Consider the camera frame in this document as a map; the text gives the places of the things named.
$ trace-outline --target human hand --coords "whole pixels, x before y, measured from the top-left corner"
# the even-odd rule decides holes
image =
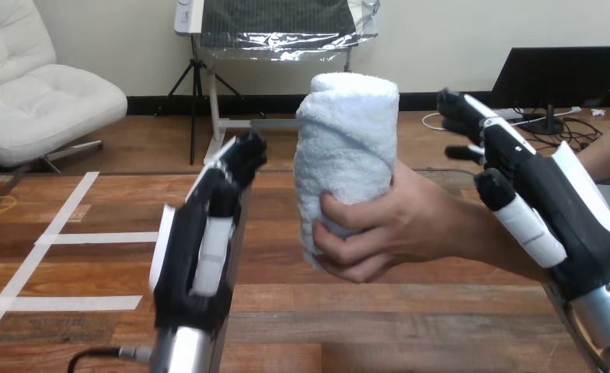
[[[454,256],[453,216],[462,202],[429,179],[397,162],[392,187],[375,200],[342,204],[321,196],[322,213],[344,228],[361,230],[345,241],[321,222],[313,226],[315,259],[330,274],[371,282],[401,263]]]

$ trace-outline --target monitor stand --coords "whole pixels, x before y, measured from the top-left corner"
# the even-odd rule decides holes
[[[554,117],[554,105],[547,106],[547,115],[529,114],[522,117],[523,121],[546,117],[544,120],[537,120],[533,123],[525,123],[518,125],[524,131],[532,134],[560,134],[563,132],[564,124],[561,119]]]

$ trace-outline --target yellow rubber band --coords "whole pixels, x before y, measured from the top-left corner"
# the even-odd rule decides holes
[[[12,197],[12,196],[0,196],[0,200],[4,200],[4,199],[8,199],[8,200],[12,200],[12,204],[10,204],[8,207],[5,208],[1,208],[0,212],[4,212],[9,210],[10,208],[16,206],[16,198]]]

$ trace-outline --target rolled towel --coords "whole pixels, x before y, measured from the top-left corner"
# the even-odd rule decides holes
[[[396,164],[396,84],[370,76],[336,73],[317,75],[312,93],[296,117],[295,189],[302,224],[304,257],[319,267],[312,254],[312,223],[320,219],[342,238],[357,234],[321,214],[320,195],[330,192],[345,204],[372,200],[386,193]]]

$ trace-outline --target chair cushion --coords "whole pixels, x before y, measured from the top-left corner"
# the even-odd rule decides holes
[[[90,72],[48,64],[0,85],[0,165],[40,157],[126,114],[126,96]]]
[[[0,84],[54,63],[55,50],[33,0],[0,0]]]

